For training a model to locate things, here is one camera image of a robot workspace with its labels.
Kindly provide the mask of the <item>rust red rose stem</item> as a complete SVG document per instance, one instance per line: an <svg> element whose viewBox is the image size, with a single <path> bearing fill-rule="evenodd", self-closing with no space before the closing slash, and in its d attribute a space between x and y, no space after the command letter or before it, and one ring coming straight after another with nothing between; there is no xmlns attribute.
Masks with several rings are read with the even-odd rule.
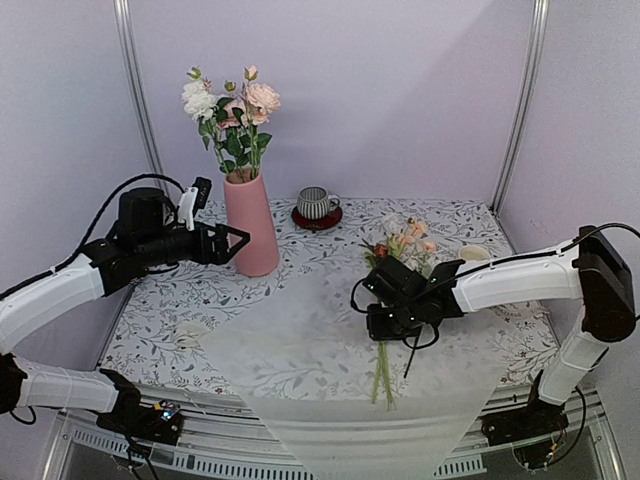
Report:
<svg viewBox="0 0 640 480"><path fill-rule="evenodd" d="M363 240L359 246L365 249L365 261L371 269L376 267L383 259L391 255L389 238L383 242L378 242L375 245Z"/></svg>

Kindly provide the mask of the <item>white rose flower stem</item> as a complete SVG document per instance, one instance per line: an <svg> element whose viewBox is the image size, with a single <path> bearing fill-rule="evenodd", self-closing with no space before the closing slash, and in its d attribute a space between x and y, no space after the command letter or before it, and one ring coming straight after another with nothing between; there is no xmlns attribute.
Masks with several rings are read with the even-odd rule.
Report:
<svg viewBox="0 0 640 480"><path fill-rule="evenodd" d="M405 227L406 222L401 215L397 213L387 214L382 219L382 231L385 234L385 240L390 239L391 257L400 259L401 231ZM388 361L387 345L385 342L378 343L378 359L376 366L376 375L374 380L374 388L371 403L375 404L378 398L378 391L382 389L387 403L387 410L390 411L395 406L395 400L391 389L390 368Z"/></svg>

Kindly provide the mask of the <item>white translucent wrapping paper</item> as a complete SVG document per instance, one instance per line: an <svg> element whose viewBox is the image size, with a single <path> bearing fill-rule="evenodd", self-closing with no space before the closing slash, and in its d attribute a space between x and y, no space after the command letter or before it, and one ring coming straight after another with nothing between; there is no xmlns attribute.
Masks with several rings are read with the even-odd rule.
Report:
<svg viewBox="0 0 640 480"><path fill-rule="evenodd" d="M224 325L201 346L283 446L318 479L430 479L496 389L505 364L490 310L450 319L415 354L387 346L395 406L371 403L378 347L350 307L373 298L362 265L322 267Z"/></svg>

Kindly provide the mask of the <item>pink peony flower stem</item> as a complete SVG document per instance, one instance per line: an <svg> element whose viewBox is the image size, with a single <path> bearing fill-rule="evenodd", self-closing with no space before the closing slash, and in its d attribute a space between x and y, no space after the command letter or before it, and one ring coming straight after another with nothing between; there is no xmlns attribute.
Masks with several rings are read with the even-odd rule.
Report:
<svg viewBox="0 0 640 480"><path fill-rule="evenodd" d="M216 125L214 133L215 153L220 170L231 179L237 175L239 182L245 181L241 170L249 163L248 135L245 127L244 103L238 96L235 82L224 83L224 94L216 103Z"/></svg>

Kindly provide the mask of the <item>white peony flower stem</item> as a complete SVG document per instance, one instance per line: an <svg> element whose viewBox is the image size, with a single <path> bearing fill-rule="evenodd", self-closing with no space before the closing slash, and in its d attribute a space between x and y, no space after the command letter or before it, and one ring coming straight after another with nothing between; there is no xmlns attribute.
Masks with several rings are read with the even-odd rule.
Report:
<svg viewBox="0 0 640 480"><path fill-rule="evenodd" d="M204 148L213 152L219 169L228 175L230 169L222 153L219 128L215 126L218 97L212 93L212 84L199 67L192 67L186 75L188 82L181 92L183 110L197 124Z"/></svg>

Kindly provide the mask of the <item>orange blossom flower stem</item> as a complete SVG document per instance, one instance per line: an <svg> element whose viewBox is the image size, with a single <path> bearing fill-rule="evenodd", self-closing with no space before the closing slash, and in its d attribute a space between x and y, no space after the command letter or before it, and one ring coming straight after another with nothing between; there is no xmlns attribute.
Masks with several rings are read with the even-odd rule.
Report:
<svg viewBox="0 0 640 480"><path fill-rule="evenodd" d="M411 270L428 277L433 269L437 245L428 236L427 224L409 217L401 231L400 245L400 260Z"/></svg>

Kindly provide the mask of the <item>peach rose flower stem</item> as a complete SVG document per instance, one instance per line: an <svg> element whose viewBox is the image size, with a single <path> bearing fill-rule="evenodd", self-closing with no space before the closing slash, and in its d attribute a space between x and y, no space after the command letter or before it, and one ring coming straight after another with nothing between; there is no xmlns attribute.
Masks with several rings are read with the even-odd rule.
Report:
<svg viewBox="0 0 640 480"><path fill-rule="evenodd" d="M271 114L281 107L280 95L268 84L258 82L259 71L255 65L244 69L242 100L245 111L245 130L249 136L249 164L251 178L256 178L261 169L261 159L272 139L260 128L269 122Z"/></svg>

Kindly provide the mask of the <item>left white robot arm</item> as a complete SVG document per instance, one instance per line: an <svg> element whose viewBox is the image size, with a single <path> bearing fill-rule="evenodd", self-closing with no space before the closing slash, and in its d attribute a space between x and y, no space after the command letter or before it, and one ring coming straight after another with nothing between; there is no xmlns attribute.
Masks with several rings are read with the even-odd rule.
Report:
<svg viewBox="0 0 640 480"><path fill-rule="evenodd" d="M71 260L1 297L3 413L18 407L86 409L109 413L128 434L141 433L148 426L139 390L120 374L42 365L12 351L49 322L116 293L157 266L173 267L182 261L229 263L251 236L231 226L195 220L207 198L203 179L186 189L177 204L157 188L129 190L119 198L118 216L106 237L82 242Z"/></svg>

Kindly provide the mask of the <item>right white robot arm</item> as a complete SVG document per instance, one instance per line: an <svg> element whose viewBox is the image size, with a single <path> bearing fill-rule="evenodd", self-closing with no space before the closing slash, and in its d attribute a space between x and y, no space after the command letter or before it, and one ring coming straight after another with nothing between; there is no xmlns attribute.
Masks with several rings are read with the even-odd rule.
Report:
<svg viewBox="0 0 640 480"><path fill-rule="evenodd" d="M438 264L430 277L387 256L360 285L376 298L367 307L371 339L405 340L423 325L437 327L486 308L528 301L571 299L582 305L559 352L542 371L533 400L517 415L517 427L537 436L552 424L577 384L611 344L635 330L634 287L629 266L604 236L603 226L580 228L576 238L547 250L486 261Z"/></svg>

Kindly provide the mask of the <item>cream white mug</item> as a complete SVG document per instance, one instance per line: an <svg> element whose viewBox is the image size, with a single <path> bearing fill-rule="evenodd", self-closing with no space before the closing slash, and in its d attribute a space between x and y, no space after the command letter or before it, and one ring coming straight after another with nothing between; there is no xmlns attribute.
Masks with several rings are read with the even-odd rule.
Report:
<svg viewBox="0 0 640 480"><path fill-rule="evenodd" d="M465 261L488 261L491 254L479 245L464 245L458 250L458 258Z"/></svg>

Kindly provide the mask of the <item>floral patterned table mat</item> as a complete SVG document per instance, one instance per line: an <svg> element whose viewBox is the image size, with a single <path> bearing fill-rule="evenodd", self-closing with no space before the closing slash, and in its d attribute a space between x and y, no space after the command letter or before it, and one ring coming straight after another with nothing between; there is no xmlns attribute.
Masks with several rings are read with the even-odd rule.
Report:
<svg viewBox="0 0 640 480"><path fill-rule="evenodd" d="M249 278L232 266L218 269L187 263L140 281L119 317L102 366L147 387L231 394L229 383L202 347L174 344L176 325L191 321L212 332L299 275L342 265L362 265L367 271L365 249L359 244L383 238L382 219L387 214L415 217L427 224L428 236L437 245L432 262L452 259L464 245L482 246L494 257L512 252L489 208L477 201L346 199L340 223L318 232L296 226L290 216L292 207L289 200L270 204L280 261L266 276ZM530 384L558 349L547 310L534 301L488 310L501 320L492 347L506 367L496 388Z"/></svg>

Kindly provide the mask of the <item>striped grey ceramic cup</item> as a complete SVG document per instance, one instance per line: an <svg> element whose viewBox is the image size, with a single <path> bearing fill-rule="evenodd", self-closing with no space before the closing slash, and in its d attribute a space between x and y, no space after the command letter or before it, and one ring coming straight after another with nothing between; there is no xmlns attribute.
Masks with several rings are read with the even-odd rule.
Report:
<svg viewBox="0 0 640 480"><path fill-rule="evenodd" d="M319 220L327 217L339 205L337 195L330 194L323 187L308 186L299 192L296 207L304 219Z"/></svg>

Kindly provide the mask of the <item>dark red saucer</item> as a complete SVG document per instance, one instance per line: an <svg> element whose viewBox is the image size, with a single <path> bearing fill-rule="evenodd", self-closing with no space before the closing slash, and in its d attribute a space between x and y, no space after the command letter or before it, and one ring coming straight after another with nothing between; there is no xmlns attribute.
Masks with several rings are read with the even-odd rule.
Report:
<svg viewBox="0 0 640 480"><path fill-rule="evenodd" d="M294 207L291 212L291 218L296 226L312 232L328 230L336 227L342 220L342 217L343 211L338 200L331 201L329 213L320 219L310 220L304 218L299 213L297 207Z"/></svg>

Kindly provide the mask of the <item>left aluminium frame post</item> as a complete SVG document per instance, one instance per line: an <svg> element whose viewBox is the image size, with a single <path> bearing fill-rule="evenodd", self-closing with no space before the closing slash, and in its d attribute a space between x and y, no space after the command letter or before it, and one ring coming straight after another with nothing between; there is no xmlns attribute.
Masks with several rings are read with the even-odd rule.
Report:
<svg viewBox="0 0 640 480"><path fill-rule="evenodd" d="M148 167L151 173L164 175L165 171L159 155L144 92L131 20L130 2L127 0L114 0L113 7L125 75Z"/></svg>

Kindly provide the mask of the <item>aluminium frame post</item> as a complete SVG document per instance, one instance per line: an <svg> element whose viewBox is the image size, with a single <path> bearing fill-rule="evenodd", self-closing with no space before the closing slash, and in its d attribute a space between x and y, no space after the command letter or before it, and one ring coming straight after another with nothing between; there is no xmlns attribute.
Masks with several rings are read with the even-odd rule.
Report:
<svg viewBox="0 0 640 480"><path fill-rule="evenodd" d="M159 155L144 92L131 20L130 2L127 0L114 0L113 7L125 75L148 167L151 173L164 175L165 171Z"/></svg>
<svg viewBox="0 0 640 480"><path fill-rule="evenodd" d="M494 190L490 206L496 217L501 214L501 211L504 208L508 190L516 169L521 143L524 138L528 114L534 97L536 81L544 49L549 6L550 2L548 0L535 0L533 2L532 20L520 93L516 104L515 115L504 159L498 175L498 182Z"/></svg>

